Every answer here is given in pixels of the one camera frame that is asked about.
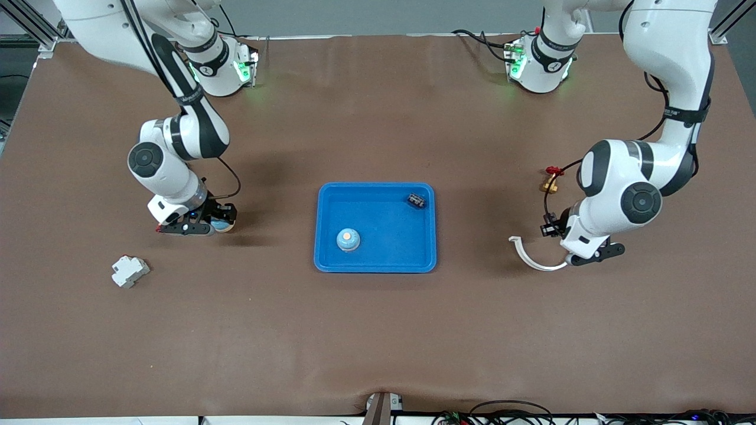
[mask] metal frame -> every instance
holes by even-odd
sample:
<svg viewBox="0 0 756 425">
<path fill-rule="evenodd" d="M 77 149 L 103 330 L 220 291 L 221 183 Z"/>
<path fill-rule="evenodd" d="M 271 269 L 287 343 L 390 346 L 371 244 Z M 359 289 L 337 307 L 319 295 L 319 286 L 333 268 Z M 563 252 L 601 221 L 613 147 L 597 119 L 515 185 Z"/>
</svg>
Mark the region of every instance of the metal frame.
<svg viewBox="0 0 756 425">
<path fill-rule="evenodd" d="M 52 52 L 58 39 L 65 39 L 67 30 L 52 26 L 26 0 L 0 0 L 0 9 L 39 43 L 39 51 Z"/>
<path fill-rule="evenodd" d="M 714 28 L 709 30 L 709 39 L 713 45 L 727 44 L 727 38 L 724 36 L 730 28 L 733 27 L 740 18 L 744 17 L 754 6 L 756 0 L 741 0 Z"/>
</svg>

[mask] white power adapter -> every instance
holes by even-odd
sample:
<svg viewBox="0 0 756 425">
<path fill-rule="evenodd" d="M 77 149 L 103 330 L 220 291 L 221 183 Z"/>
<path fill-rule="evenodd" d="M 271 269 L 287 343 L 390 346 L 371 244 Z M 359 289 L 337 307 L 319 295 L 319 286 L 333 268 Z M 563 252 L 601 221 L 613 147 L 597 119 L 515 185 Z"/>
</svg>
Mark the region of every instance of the white power adapter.
<svg viewBox="0 0 756 425">
<path fill-rule="evenodd" d="M 121 288 L 130 288 L 134 286 L 137 279 L 150 272 L 150 267 L 143 259 L 137 257 L 123 256 L 113 264 L 113 282 L 116 282 Z"/>
</svg>

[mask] white curved handle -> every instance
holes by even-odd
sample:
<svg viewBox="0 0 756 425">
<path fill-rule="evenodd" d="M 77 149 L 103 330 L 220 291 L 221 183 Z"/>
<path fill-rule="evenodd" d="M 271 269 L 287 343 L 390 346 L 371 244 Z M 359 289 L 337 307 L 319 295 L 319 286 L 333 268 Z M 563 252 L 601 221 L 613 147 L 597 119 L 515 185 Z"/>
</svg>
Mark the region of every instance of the white curved handle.
<svg viewBox="0 0 756 425">
<path fill-rule="evenodd" d="M 533 261 L 533 259 L 530 258 L 530 256 L 528 256 L 528 254 L 525 252 L 525 248 L 522 246 L 522 238 L 520 236 L 510 237 L 510 242 L 513 242 L 515 244 L 517 253 L 519 254 L 522 261 L 538 271 L 557 271 L 560 268 L 567 266 L 567 262 L 562 262 L 562 264 L 560 265 L 540 265 L 537 262 Z"/>
</svg>

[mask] round black joint cap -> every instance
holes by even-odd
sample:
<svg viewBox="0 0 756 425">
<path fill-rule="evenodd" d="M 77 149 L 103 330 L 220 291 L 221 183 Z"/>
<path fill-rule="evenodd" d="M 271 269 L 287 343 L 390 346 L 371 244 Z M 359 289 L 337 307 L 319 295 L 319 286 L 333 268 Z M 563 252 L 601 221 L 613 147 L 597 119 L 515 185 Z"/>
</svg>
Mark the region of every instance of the round black joint cap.
<svg viewBox="0 0 756 425">
<path fill-rule="evenodd" d="M 625 189 L 620 199 L 622 212 L 636 225 L 650 222 L 662 207 L 662 196 L 654 185 L 644 181 Z"/>
<path fill-rule="evenodd" d="M 143 141 L 129 152 L 129 168 L 139 177 L 152 177 L 163 163 L 163 151 L 151 141 Z"/>
</svg>

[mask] blue plastic tray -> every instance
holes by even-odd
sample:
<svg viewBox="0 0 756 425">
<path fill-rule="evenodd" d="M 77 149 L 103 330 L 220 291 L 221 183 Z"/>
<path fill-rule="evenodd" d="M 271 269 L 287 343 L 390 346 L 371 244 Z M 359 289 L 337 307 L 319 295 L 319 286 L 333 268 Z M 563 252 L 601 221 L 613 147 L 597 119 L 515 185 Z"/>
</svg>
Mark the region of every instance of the blue plastic tray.
<svg viewBox="0 0 756 425">
<path fill-rule="evenodd" d="M 407 202 L 425 199 L 424 208 Z M 344 228 L 360 234 L 345 253 Z M 327 183 L 318 196 L 315 267 L 330 273 L 427 273 L 435 267 L 435 196 L 425 183 Z"/>
</svg>

